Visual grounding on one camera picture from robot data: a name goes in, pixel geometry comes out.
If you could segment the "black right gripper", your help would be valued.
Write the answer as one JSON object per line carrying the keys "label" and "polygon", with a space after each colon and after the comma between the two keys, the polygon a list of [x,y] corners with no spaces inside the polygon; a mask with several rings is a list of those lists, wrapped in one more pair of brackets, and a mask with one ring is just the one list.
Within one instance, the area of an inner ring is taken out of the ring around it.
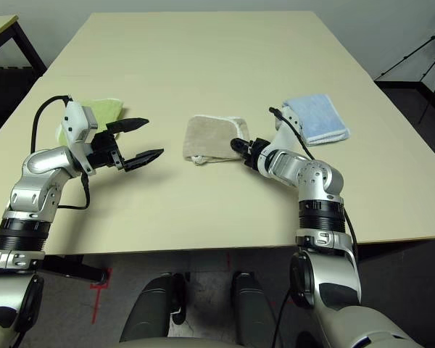
{"label": "black right gripper", "polygon": [[265,139],[256,138],[254,141],[246,141],[242,138],[233,138],[231,148],[244,158],[244,164],[251,169],[258,171],[258,161],[262,151],[270,145]]}

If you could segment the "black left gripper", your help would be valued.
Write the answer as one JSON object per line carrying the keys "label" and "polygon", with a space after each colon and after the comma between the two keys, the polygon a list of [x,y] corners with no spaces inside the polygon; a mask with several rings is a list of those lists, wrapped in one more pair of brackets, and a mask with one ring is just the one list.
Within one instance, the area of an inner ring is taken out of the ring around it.
{"label": "black left gripper", "polygon": [[97,133],[90,143],[92,153],[88,155],[89,164],[93,169],[115,166],[118,170],[132,171],[153,162],[164,152],[164,149],[148,150],[124,161],[113,134],[131,132],[148,123],[147,119],[140,117],[107,123],[107,132]]}

